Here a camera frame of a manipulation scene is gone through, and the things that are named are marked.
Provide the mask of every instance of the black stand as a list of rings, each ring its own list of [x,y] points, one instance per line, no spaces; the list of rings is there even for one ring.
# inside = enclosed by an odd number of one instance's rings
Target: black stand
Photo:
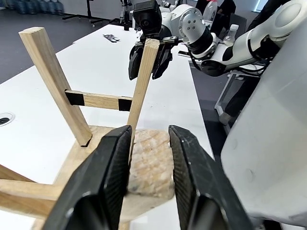
[[[75,14],[75,15],[70,15],[70,16],[67,16],[67,17],[63,17],[62,19],[63,19],[63,20],[66,20],[66,19],[76,18],[76,17],[78,17],[79,19],[80,19],[80,18],[88,18],[89,21],[90,21],[90,23],[92,24],[92,27],[95,27],[95,23],[100,23],[100,22],[103,22],[103,21],[108,21],[109,24],[111,24],[111,23],[113,23],[113,22],[118,22],[118,24],[120,25],[120,19],[119,19],[119,18],[115,18],[115,19],[112,19],[112,20],[108,20],[108,19],[104,19],[104,18],[96,18],[96,17],[93,17],[93,16],[92,16],[92,13],[91,13],[90,1],[91,1],[91,0],[86,0],[87,16],[85,16],[85,15],[80,15],[80,14]],[[124,29],[125,29],[126,31],[129,31],[129,24],[125,23]]]
[[[70,15],[70,16],[67,16],[67,17],[63,17],[62,19],[63,19],[63,20],[66,20],[66,19],[76,18],[76,17],[78,17],[79,19],[80,19],[80,18],[88,18],[89,21],[90,21],[90,23],[92,24],[93,27],[95,27],[95,23],[99,23],[99,22],[102,22],[102,21],[108,21],[108,19],[96,18],[96,17],[93,17],[93,16],[92,16],[90,1],[91,1],[91,0],[86,0],[87,16],[85,16],[85,15],[80,15],[80,14],[75,14],[75,15]]]

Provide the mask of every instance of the metal frame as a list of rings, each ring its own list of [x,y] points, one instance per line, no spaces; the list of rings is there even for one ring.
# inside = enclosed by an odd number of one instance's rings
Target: metal frame
[[[89,22],[92,24],[92,27],[95,27],[95,23],[99,23],[99,22],[103,22],[103,21],[108,21],[109,23],[112,23],[116,20],[119,21],[118,18],[109,20],[109,19],[105,19],[105,18],[97,18],[97,17],[93,17],[92,16],[92,12],[91,12],[91,5],[90,5],[90,1],[91,0],[86,0],[86,7],[87,7],[87,15],[80,15],[80,14],[73,14],[73,15],[69,15],[66,17],[62,17],[62,20],[67,20],[67,19],[71,19],[71,18],[88,18]]]
[[[243,77],[258,78],[256,76],[252,76],[252,75],[248,75],[248,74],[242,74],[240,72],[230,72],[230,76],[228,78],[228,81],[226,82],[226,85],[224,86],[223,91],[222,91],[219,99],[217,100],[217,102],[216,102],[216,104],[214,106],[214,108],[217,111],[219,116],[222,115],[222,113],[224,112],[224,110],[222,108],[222,103],[223,103],[223,101],[224,101],[224,99],[225,99],[225,97],[226,97],[226,95],[227,95],[227,93],[228,93],[228,91],[229,91],[233,81],[236,79],[237,75],[240,75],[240,76],[243,76]],[[231,130],[230,125],[227,124],[226,126],[224,126],[224,130],[225,130],[226,134],[228,135],[230,130]]]

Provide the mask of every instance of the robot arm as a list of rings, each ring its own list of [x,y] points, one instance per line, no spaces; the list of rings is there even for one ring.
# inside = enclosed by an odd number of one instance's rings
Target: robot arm
[[[189,49],[192,59],[201,62],[199,69],[217,77],[240,66],[257,60],[273,58],[289,34],[307,17],[306,0],[291,0],[280,7],[267,21],[241,35],[227,46],[202,23],[201,12],[189,5],[181,4],[172,12],[161,13],[156,1],[135,5],[136,22],[143,30],[141,43],[146,38],[163,40],[176,37]],[[178,44],[168,41],[162,47],[155,62],[153,79],[159,78],[172,60],[171,48]],[[142,57],[142,46],[130,57],[130,79],[137,77]]]
[[[169,28],[201,61],[201,70],[210,76],[236,69],[260,59],[274,57],[289,34],[307,17],[307,2],[292,0],[280,7],[267,21],[240,36],[227,46],[202,23],[201,12],[180,5],[162,13],[162,25]]]
[[[171,12],[177,7],[178,3],[179,3],[179,1],[176,0],[175,4],[172,5],[167,0],[162,0],[160,10],[161,10],[161,12]]]

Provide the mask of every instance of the wooden leg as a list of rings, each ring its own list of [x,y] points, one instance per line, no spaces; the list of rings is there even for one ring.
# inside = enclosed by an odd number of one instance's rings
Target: wooden leg
[[[129,229],[130,229],[130,222],[119,224],[118,230],[129,230]]]
[[[132,126],[131,148],[133,147],[136,125],[139,121],[141,108],[143,106],[149,79],[153,71],[154,62],[157,57],[160,42],[155,39],[147,39],[141,60],[140,70],[133,94],[132,105],[128,118],[128,125]]]
[[[80,147],[78,142],[75,142],[70,150],[65,162],[63,163],[54,185],[62,185],[63,188],[72,173],[80,166],[80,164],[97,148],[101,138],[111,131],[110,127],[91,126],[93,137],[87,147]],[[32,227],[33,230],[41,230],[44,226],[45,220],[36,219]]]
[[[56,201],[63,187],[60,185],[0,179],[0,192],[19,197]]]
[[[0,179],[34,182],[0,164]]]
[[[34,218],[46,218],[54,201],[17,197],[0,192],[0,209]]]
[[[19,32],[19,35],[77,141],[86,146],[92,133],[80,108],[70,105],[66,97],[65,90],[71,88],[45,29],[33,27]]]

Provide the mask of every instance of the black tape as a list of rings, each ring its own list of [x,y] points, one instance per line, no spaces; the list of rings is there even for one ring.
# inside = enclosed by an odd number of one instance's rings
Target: black tape
[[[230,46],[225,50],[223,54],[223,61],[229,61],[233,56],[233,46]]]
[[[90,143],[91,139],[92,139],[93,135],[91,135],[91,138],[88,140],[88,142],[85,145],[81,145],[81,147],[87,147],[88,144]]]
[[[119,111],[130,111],[132,100],[119,99],[118,100],[118,109]]]
[[[84,106],[84,98],[82,93],[65,92],[65,94],[71,105]]]
[[[258,57],[257,54],[251,49],[250,39],[248,40],[248,50],[249,50],[250,54],[253,56],[253,58],[255,58],[257,60],[261,60],[261,58]]]

